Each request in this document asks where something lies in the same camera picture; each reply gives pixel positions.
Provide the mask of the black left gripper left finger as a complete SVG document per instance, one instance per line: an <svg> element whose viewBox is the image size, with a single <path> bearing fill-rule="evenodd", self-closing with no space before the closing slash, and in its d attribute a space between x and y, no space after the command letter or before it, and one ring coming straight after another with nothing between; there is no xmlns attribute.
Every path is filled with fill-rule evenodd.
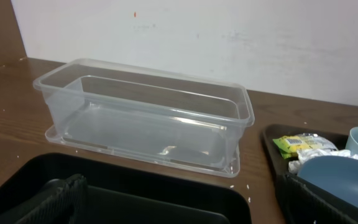
<svg viewBox="0 0 358 224"><path fill-rule="evenodd" d="M75 174L47 184L43 190L0 214L0 224L81 223L88 198L85 176Z"/></svg>

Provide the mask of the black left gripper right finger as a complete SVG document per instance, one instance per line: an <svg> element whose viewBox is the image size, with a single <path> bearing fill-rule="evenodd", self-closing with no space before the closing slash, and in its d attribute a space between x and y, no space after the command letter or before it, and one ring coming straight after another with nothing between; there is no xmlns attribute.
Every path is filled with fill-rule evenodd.
<svg viewBox="0 0 358 224"><path fill-rule="evenodd" d="M358 223L358 208L292 174L276 176L275 196L287 223Z"/></svg>

